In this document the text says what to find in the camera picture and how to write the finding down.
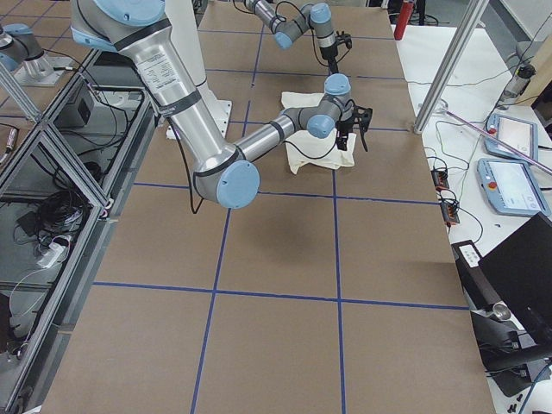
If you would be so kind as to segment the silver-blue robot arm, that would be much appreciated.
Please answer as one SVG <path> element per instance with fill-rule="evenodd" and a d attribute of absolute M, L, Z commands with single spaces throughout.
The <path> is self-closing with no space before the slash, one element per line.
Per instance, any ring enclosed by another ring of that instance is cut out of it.
<path fill-rule="evenodd" d="M 165 7 L 163 1 L 73 1 L 72 36 L 133 62 L 159 113 L 193 155 L 190 182 L 202 198 L 230 209 L 250 204 L 260 185 L 254 160 L 299 130 L 323 139 L 351 123 L 350 83 L 335 73 L 326 78 L 318 105 L 283 110 L 251 135 L 226 141 L 187 70 L 191 60 L 173 45 Z"/>
<path fill-rule="evenodd" d="M 318 47 L 320 54 L 314 51 L 315 57 L 321 66 L 327 67 L 330 74 L 338 73 L 338 48 L 344 44 L 347 53 L 352 48 L 351 36 L 334 29 L 329 5 L 326 3 L 306 3 L 300 8 L 289 1 L 282 1 L 272 6 L 269 1 L 241 1 L 240 8 L 233 1 L 234 7 L 245 14 L 257 16 L 273 34 L 277 45 L 281 49 L 290 48 L 293 43 L 307 32 L 311 33 L 313 48 Z M 278 7 L 289 4 L 297 15 L 292 19 L 281 15 Z"/>

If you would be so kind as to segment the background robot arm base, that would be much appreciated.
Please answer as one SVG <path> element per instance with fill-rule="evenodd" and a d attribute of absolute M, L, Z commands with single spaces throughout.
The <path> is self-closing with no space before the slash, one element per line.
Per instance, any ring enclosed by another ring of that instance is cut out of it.
<path fill-rule="evenodd" d="M 20 85 L 53 87 L 61 71 L 55 71 L 53 62 L 35 38 L 32 29 L 23 23 L 1 27 L 1 63 Z"/>

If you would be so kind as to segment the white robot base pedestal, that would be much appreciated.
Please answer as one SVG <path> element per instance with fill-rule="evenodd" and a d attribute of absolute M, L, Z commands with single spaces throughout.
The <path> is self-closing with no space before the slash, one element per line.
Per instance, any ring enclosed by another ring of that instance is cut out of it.
<path fill-rule="evenodd" d="M 165 4 L 166 16 L 172 24 L 171 41 L 194 85 L 198 88 L 208 111 L 225 137 L 232 102 L 219 100 L 209 87 L 192 1 L 166 0 Z"/>

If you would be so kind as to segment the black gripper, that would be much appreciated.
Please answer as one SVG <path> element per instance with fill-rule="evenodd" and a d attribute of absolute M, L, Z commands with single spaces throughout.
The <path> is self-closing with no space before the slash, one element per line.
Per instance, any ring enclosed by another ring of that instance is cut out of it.
<path fill-rule="evenodd" d="M 320 47 L 320 52 L 323 59 L 326 61 L 328 65 L 330 73 L 331 74 L 339 73 L 339 68 L 336 60 L 336 57 L 338 54 L 337 43 L 334 42 L 333 44 L 327 47 Z"/>
<path fill-rule="evenodd" d="M 339 150 L 348 149 L 348 137 L 353 131 L 353 117 L 340 120 L 336 123 L 336 144 Z"/>

